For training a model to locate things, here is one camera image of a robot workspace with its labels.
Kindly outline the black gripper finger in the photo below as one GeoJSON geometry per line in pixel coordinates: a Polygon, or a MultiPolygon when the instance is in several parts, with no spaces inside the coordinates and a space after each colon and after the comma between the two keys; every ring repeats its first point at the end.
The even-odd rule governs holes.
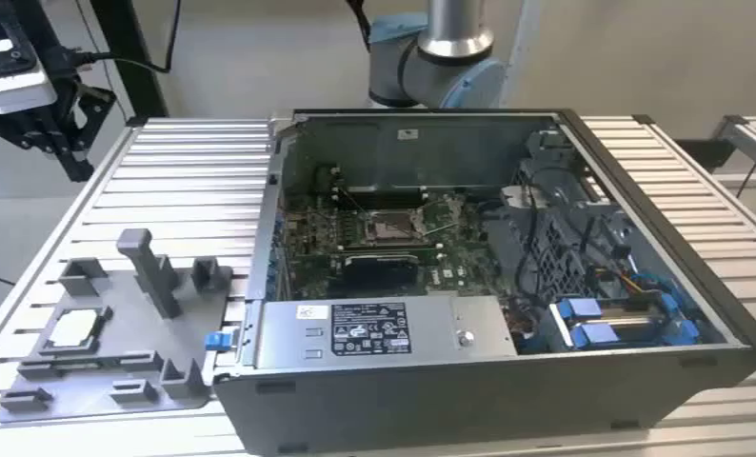
{"type": "Polygon", "coordinates": [[[93,173],[88,154],[117,98],[111,90],[75,84],[63,102],[63,146],[59,161],[72,182],[87,182],[93,173]]]}
{"type": "Polygon", "coordinates": [[[65,153],[65,138],[49,107],[0,114],[0,138],[23,149],[65,153]]]}

